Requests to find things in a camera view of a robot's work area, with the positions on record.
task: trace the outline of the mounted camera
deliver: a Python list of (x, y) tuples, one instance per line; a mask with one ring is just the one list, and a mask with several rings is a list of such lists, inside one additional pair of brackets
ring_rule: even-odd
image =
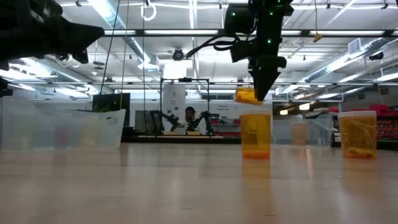
[(47, 54), (88, 63), (86, 48), (104, 29), (68, 22), (62, 14), (54, 0), (0, 0), (0, 69), (7, 70), (8, 60)]
[(181, 61), (184, 59), (184, 53), (182, 52), (182, 49), (175, 49), (173, 56), (172, 56), (174, 61)]
[[(213, 46), (215, 50), (230, 50), (232, 62), (248, 58), (249, 73), (254, 80), (256, 98), (264, 100), (280, 72), (278, 68), (286, 67), (286, 59), (278, 57), (280, 33), (284, 16), (291, 16), (293, 0), (249, 0), (247, 4), (229, 4), (224, 21), (224, 34), (207, 40), (201, 46), (189, 51), (190, 57), (203, 47)], [(241, 40), (237, 33), (246, 34)], [(230, 37), (234, 40), (215, 39)]]

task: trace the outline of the ceiling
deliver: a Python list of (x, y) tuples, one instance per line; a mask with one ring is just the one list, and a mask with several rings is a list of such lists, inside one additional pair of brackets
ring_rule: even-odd
[[(56, 0), (63, 6), (63, 17), (71, 22), (101, 26), (104, 29), (111, 27), (100, 16), (88, 1), (80, 1), (82, 7), (75, 5), (75, 1)], [(109, 0), (116, 8), (118, 0)], [(128, 29), (222, 29), (223, 18), (226, 7), (234, 2), (247, 2), (242, 0), (197, 0), (197, 11), (189, 8), (190, 0), (152, 0), (151, 4), (156, 6), (157, 13), (150, 21), (141, 17), (141, 6), (143, 1), (120, 0), (119, 16)], [(313, 0), (294, 0), (291, 5), (295, 8), (292, 16), (284, 18), (284, 29), (365, 29), (385, 30), (398, 27), (398, 9), (395, 0), (387, 0), (387, 9), (380, 9), (384, 5), (383, 0), (317, 0), (317, 11), (314, 9)], [(331, 3), (331, 8), (326, 9), (326, 4)], [(145, 15), (149, 17), (153, 10), (144, 8)], [(337, 55), (348, 48), (348, 44), (355, 38), (330, 38), (324, 37), (316, 43), (313, 38), (283, 38), (280, 45), (279, 55), (287, 59), (286, 68), (277, 82), (299, 82), (308, 75), (309, 71), (328, 63)], [(147, 54), (158, 56), (160, 65), (171, 62), (171, 52), (175, 48), (181, 48), (185, 53), (193, 46), (200, 45), (208, 40), (206, 37), (136, 37), (136, 42)], [(90, 63), (79, 65), (76, 61), (62, 63), (66, 69), (76, 72), (84, 77), (102, 81), (103, 71), (94, 69), (96, 65), (92, 62), (106, 62), (107, 52), (111, 44), (110, 37), (103, 37), (88, 48)], [(366, 60), (363, 57), (356, 58), (353, 63), (335, 70), (323, 77), (322, 82), (337, 82), (337, 77), (346, 77), (358, 71), (376, 67), (396, 59), (398, 49), (391, 45), (384, 51), (384, 59), (378, 61)], [(247, 60), (231, 63), (229, 52), (217, 52), (213, 48), (205, 48), (198, 53), (197, 78), (209, 78), (215, 82), (236, 81), (244, 78), (250, 81), (247, 73)], [(194, 77), (192, 60), (185, 60), (187, 64), (187, 76)], [(138, 61), (135, 53), (127, 46), (120, 37), (114, 37), (110, 49), (107, 64), (106, 77), (113, 77), (114, 81), (121, 81), (124, 74), (125, 80), (138, 82), (145, 78), (146, 82), (160, 79), (159, 72), (143, 72), (138, 69)], [(139, 85), (125, 86), (127, 88), (143, 88)]]

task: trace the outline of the table surface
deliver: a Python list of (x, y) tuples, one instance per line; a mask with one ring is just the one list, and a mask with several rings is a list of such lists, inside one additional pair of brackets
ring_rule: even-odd
[(0, 223), (397, 223), (398, 152), (123, 144), (0, 152)]

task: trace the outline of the person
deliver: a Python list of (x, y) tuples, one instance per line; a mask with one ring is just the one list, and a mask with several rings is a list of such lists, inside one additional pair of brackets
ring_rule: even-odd
[(195, 109), (189, 106), (185, 109), (185, 121), (192, 122), (195, 120)]

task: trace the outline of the black monitor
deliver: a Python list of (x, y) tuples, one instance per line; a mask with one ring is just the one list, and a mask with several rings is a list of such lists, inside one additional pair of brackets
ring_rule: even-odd
[[(124, 126), (130, 126), (130, 93), (123, 93), (122, 109), (126, 110)], [(120, 94), (93, 96), (93, 112), (109, 112), (120, 110)]]

